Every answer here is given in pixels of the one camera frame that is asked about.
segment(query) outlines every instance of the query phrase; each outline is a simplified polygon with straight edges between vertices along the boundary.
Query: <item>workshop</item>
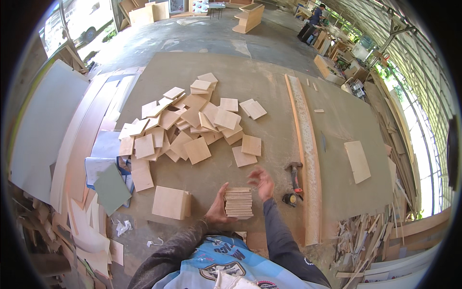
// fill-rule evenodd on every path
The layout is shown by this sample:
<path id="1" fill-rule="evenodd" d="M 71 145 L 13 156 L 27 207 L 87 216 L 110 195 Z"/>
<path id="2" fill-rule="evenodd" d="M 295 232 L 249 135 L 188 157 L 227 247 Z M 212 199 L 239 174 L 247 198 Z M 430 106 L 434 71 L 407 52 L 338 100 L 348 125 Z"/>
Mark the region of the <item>workshop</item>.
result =
<path id="1" fill-rule="evenodd" d="M 431 283 L 459 214 L 460 82 L 413 5 L 37 7 L 22 49 L 2 25 L 2 259 L 34 277 L 18 284 Z"/>

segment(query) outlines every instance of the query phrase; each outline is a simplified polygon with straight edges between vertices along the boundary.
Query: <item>metal roof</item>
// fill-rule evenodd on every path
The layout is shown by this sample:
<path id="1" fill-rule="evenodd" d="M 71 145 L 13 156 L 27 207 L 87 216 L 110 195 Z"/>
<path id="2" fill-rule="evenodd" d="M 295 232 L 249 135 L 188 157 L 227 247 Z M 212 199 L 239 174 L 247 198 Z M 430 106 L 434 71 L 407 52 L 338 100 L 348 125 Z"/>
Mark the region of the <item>metal roof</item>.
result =
<path id="1" fill-rule="evenodd" d="M 417 105 L 421 105 L 428 117 L 428 123 L 422 124 L 433 133 L 435 145 L 429 147 L 437 156 L 437 165 L 433 173 L 440 177 L 440 209 L 450 206 L 452 191 L 448 187 L 446 143 L 448 120 L 455 114 L 450 85 L 442 69 L 442 62 L 421 27 L 411 23 L 397 6 L 388 0 L 323 0 L 323 2 L 351 22 L 364 34 L 383 46 L 390 36 L 391 17 L 400 19 L 404 26 L 416 29 L 396 35 L 386 48 L 390 59 L 403 74 L 417 96 Z"/>

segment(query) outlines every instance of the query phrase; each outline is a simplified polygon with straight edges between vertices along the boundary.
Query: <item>workbench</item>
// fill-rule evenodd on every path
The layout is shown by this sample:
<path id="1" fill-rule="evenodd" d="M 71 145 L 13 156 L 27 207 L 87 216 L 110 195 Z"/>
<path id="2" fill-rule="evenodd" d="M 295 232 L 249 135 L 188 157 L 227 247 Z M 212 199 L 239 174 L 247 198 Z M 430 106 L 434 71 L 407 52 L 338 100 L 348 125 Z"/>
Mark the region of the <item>workbench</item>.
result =
<path id="1" fill-rule="evenodd" d="M 238 114 L 242 117 L 244 133 L 262 139 L 258 164 L 272 175 L 274 198 L 297 241 L 304 234 L 303 208 L 301 205 L 292 208 L 281 201 L 282 196 L 292 190 L 290 173 L 284 168 L 290 162 L 300 161 L 284 74 L 300 79 L 307 98 L 321 170 L 323 221 L 343 220 L 364 212 L 381 212 L 384 205 L 392 202 L 387 157 L 369 105 L 323 80 L 275 64 L 231 55 L 158 52 L 130 93 L 116 129 L 140 118 L 143 105 L 161 99 L 162 94 L 174 86 L 185 88 L 189 93 L 189 85 L 196 77 L 209 72 L 219 80 L 212 103 L 219 105 L 220 98 L 237 98 L 239 102 L 253 98 L 267 111 L 267 115 L 255 121 L 247 117 L 242 109 Z M 314 109 L 324 109 L 324 113 L 314 113 Z M 354 182 L 343 145 L 356 140 L 362 142 L 372 175 L 359 184 Z M 192 193 L 191 217 L 180 221 L 151 214 L 155 188 L 140 193 L 134 191 L 130 207 L 120 207 L 118 211 L 136 219 L 174 226 L 192 223 L 207 212 L 223 183 L 230 182 L 230 187 L 248 186 L 246 176 L 252 166 L 238 168 L 231 150 L 240 145 L 241 141 L 229 146 L 220 139 L 209 146 L 212 157 L 193 166 L 183 160 L 174 163 L 167 156 L 150 162 L 155 185 Z M 265 231 L 262 202 L 257 191 L 251 192 L 254 217 L 224 225 L 221 229 Z"/>

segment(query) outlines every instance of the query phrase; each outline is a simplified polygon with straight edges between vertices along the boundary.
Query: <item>dark sleeve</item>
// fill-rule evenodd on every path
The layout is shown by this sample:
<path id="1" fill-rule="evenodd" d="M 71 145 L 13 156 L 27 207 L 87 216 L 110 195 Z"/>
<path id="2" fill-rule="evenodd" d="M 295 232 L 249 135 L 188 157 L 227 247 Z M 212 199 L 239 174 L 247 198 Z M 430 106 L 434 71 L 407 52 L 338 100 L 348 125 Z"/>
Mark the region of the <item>dark sleeve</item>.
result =
<path id="1" fill-rule="evenodd" d="M 180 270 L 181 261 L 191 256 L 207 232 L 208 225 L 202 218 L 191 226 L 180 229 L 141 264 L 130 280 L 128 288 L 151 289 L 157 281 Z"/>
<path id="2" fill-rule="evenodd" d="M 269 259 L 286 268 L 298 278 L 331 288 L 329 281 L 316 265 L 298 249 L 289 227 L 282 220 L 276 201 L 271 198 L 263 203 L 266 242 Z"/>

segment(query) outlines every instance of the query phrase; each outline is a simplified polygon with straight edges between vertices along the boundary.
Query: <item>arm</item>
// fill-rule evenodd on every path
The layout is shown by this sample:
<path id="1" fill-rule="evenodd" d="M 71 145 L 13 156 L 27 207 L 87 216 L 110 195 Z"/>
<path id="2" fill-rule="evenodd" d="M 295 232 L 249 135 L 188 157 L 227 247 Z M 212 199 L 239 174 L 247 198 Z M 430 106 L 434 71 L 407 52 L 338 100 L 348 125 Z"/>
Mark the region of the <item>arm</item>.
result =
<path id="1" fill-rule="evenodd" d="M 258 195 L 263 201 L 269 259 L 302 280 L 330 288 L 329 281 L 321 270 L 300 252 L 289 227 L 282 220 L 273 199 L 274 182 L 271 176 L 261 167 L 255 166 L 249 178 L 256 179 L 248 183 L 258 187 Z"/>
<path id="2" fill-rule="evenodd" d="M 237 218 L 228 218 L 225 213 L 223 198 L 227 186 L 228 183 L 221 186 L 215 201 L 204 217 L 191 226 L 180 229 L 141 264 L 130 280 L 128 288 L 152 288 L 168 274 L 180 270 L 181 262 L 191 256 L 210 225 L 237 221 Z"/>

